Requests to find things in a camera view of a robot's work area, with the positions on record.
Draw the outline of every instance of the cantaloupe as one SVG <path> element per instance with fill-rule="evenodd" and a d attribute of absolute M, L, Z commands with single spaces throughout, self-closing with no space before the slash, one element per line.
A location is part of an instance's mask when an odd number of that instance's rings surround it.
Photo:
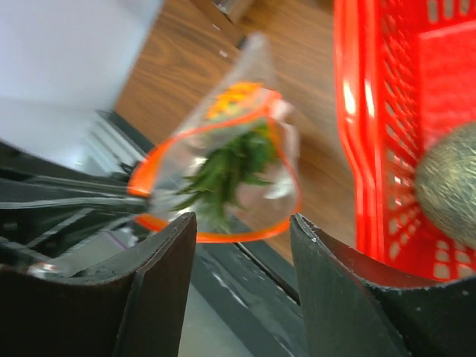
<path fill-rule="evenodd" d="M 476 122 L 424 154 L 414 185 L 426 217 L 449 238 L 476 248 Z"/>

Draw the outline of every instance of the plastic bag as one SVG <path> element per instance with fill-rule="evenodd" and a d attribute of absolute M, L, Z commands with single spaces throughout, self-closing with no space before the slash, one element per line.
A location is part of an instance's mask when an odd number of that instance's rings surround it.
<path fill-rule="evenodd" d="M 197 215 L 197 242 L 244 242 L 287 230 L 300 206 L 297 130 L 282 100 L 264 35 L 253 34 L 228 76 L 149 153 L 129 191 L 150 195 L 138 221 L 160 230 Z"/>

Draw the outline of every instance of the orange bag rim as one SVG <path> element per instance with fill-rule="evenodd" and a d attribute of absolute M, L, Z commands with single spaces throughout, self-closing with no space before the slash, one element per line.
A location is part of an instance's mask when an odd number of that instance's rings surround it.
<path fill-rule="evenodd" d="M 149 197 L 152 191 L 152 188 L 155 183 L 155 178 L 161 166 L 161 160 L 168 151 L 168 149 L 177 141 L 188 138 L 192 135 L 196 135 L 202 132 L 207 132 L 214 129 L 221 129 L 230 126 L 237 126 L 243 123 L 252 122 L 256 118 L 265 116 L 268 126 L 271 128 L 271 139 L 273 140 L 274 146 L 277 150 L 278 157 L 283 162 L 284 167 L 288 171 L 289 175 L 292 178 L 293 183 L 295 184 L 296 189 L 296 201 L 292 209 L 291 215 L 297 213 L 302 206 L 302 195 L 301 188 L 299 185 L 297 174 L 289 163 L 288 159 L 283 153 L 281 146 L 279 145 L 279 138 L 277 135 L 277 126 L 276 120 L 271 118 L 269 115 L 270 106 L 276 101 L 281 99 L 281 94 L 276 91 L 270 91 L 270 95 L 263 101 L 263 104 L 260 108 L 255 109 L 252 112 L 249 112 L 246 115 L 238 117 L 233 120 L 215 123 L 207 126 L 202 126 L 200 128 L 195 128 L 181 132 L 173 137 L 168 138 L 162 144 L 159 144 L 151 152 L 149 152 L 146 158 L 141 162 L 141 164 L 135 169 L 132 174 L 131 179 L 129 180 L 127 191 L 133 196 L 143 196 Z M 143 213 L 136 218 L 136 222 L 142 225 L 143 227 L 151 231 L 160 231 L 168 225 L 167 221 L 163 219 L 156 218 L 150 213 Z M 289 219 L 281 219 L 276 224 L 260 229 L 257 231 L 239 233 L 239 234 L 218 234 L 218 233 L 206 233 L 206 232 L 197 232 L 198 243 L 236 243 L 236 242 L 252 242 L 256 240 L 262 240 L 274 237 L 278 234 L 281 234 L 289 229 Z"/>

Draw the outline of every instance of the black table edge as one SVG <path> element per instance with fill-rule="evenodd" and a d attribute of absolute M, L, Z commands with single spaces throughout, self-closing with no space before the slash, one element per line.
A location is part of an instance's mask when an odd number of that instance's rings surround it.
<path fill-rule="evenodd" d="M 107 121 L 140 151 L 154 145 L 119 114 Z M 292 265 L 263 241 L 197 245 L 192 285 L 253 356 L 308 356 Z"/>

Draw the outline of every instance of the red basket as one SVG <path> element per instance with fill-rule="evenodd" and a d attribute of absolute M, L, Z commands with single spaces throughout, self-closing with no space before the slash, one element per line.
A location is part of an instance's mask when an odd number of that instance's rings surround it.
<path fill-rule="evenodd" d="M 422 154 L 476 120 L 475 0 L 335 0 L 341 142 L 353 171 L 357 248 L 435 280 L 476 270 L 474 250 L 422 214 Z"/>

